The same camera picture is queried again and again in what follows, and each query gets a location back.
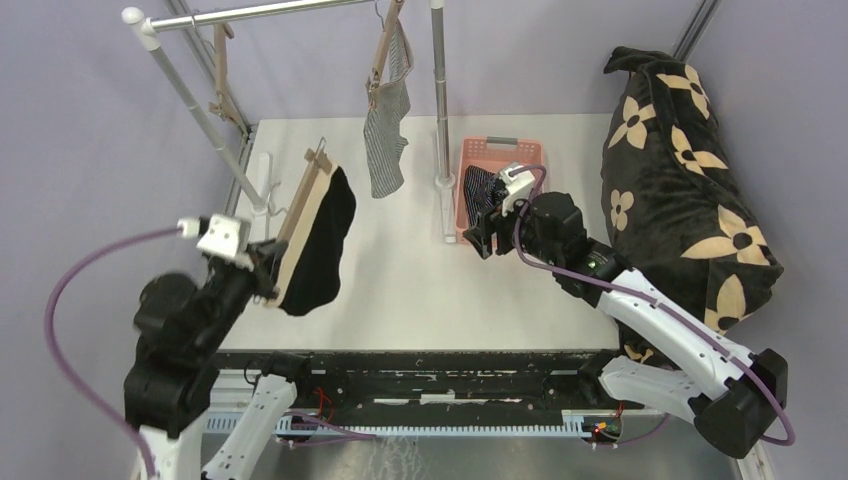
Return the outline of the navy striped underwear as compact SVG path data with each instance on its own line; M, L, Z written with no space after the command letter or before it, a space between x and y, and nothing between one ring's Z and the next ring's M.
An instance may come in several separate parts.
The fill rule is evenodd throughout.
M500 205L508 195L506 184L497 173L478 166L466 168L462 191L470 227L474 227L484 214Z

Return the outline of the black underwear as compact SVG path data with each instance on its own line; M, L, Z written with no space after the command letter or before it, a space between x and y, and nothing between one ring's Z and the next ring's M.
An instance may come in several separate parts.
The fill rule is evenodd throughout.
M333 302L341 289L340 264L344 241L357 203L346 173L338 167L317 210L280 309L302 317Z

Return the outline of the wooden clip hanger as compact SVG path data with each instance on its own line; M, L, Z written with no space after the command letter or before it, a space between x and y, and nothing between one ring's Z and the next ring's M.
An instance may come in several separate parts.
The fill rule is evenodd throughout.
M232 27L226 23L217 23L213 27L212 40L200 38L203 51L212 65L212 83L215 99L208 104L208 112L222 121L235 125L242 135L249 133L249 127L233 99L228 83L227 42L235 37Z
M387 12L384 15L378 13L378 17L381 19L382 31L377 44L372 68L365 82L368 107L371 110L377 107L377 90L383 81L383 73L388 59L391 40L394 36L398 17L404 4L404 0L391 0L389 2Z
M263 301L262 305L266 308L277 308L282 305L294 270L313 229L317 213L337 169L337 164L325 152L326 144L326 138L322 136L317 146L314 149L308 148L304 154L307 167L275 242L277 250L271 261L275 296Z

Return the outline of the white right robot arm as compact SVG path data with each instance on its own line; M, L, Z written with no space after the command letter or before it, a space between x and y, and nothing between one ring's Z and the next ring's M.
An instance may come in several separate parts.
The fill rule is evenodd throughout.
M673 365L599 354L577 382L587 405L599 408L615 399L659 410L692 424L736 459L760 441L794 443L785 412L786 360L719 335L662 294L610 246L588 236L570 195L505 201L462 236L483 259L514 252L526 265L550 272L565 292L628 327Z

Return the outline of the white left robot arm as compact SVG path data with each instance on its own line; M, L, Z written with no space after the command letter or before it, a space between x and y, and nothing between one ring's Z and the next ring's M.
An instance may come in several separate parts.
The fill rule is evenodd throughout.
M182 272L168 272L142 289L124 410L126 421L151 445L152 478L247 479L286 411L312 399L310 360L270 354L250 405L213 458L201 461L211 391L220 374L214 358L250 301L274 296L271 270L286 249L284 242L251 243L246 267L209 257L209 275L201 286Z

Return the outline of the pink plastic basket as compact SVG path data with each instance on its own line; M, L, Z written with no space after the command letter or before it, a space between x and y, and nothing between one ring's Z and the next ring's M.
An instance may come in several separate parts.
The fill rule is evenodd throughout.
M536 140L510 137L466 137L462 141L457 164L455 185L455 231L460 245L469 243L462 233L469 228L469 216L466 209L464 181L467 169L471 166L497 174L503 168L518 163L520 165L547 165L543 145Z

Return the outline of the grey striped boxer shorts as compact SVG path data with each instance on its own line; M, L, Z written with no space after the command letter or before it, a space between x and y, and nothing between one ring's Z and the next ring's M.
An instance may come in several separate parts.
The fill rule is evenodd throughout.
M411 109L406 79L414 59L399 20L389 43L388 80L376 89L377 102L363 127L371 196L385 198L404 184L400 161L408 140L401 135L400 123Z

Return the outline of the silver clothes rack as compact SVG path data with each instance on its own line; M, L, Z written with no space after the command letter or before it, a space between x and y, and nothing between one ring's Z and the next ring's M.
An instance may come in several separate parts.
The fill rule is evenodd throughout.
M201 111L193 93L164 52L158 34L166 31L185 30L187 32L188 45L193 49L195 56L200 59L201 66L205 69L206 73L212 75L211 65L213 64L213 56L203 46L203 37L197 32L198 28L301 11L335 8L347 6L348 4L349 2L347 0L303 0L234 7L208 12L191 12L183 1L168 1L166 5L174 9L177 14L162 19L148 17L137 7L130 6L122 11L121 17L124 24L132 30L142 47L150 53L165 78L169 81L194 118L196 124L200 127L213 148L218 152L221 159L230 168L234 176L234 193L231 195L233 201L238 199L240 192L243 192L253 205L260 207L266 207L268 205L267 201L259 197L256 188L248 180L245 174L246 166L236 160L234 153L225 145L223 137L213 126L208 116ZM429 3L436 95L435 160L437 174L434 182L440 198L439 211L442 220L443 240L448 244L452 244L457 241L454 226L456 219L455 185L457 180L450 163L444 6L445 3L443 1L431 1Z

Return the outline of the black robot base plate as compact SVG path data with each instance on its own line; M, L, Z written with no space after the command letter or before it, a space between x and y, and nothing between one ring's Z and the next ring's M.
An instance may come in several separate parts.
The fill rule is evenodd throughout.
M580 369L592 351L313 351L294 407L344 427L554 426L619 401Z

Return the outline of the aluminium frame rail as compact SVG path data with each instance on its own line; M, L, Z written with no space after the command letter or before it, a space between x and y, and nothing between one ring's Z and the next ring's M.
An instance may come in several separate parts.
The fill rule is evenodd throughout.
M721 3L721 0L699 0L696 3L691 17L672 49L671 55L675 59L680 61L689 59Z

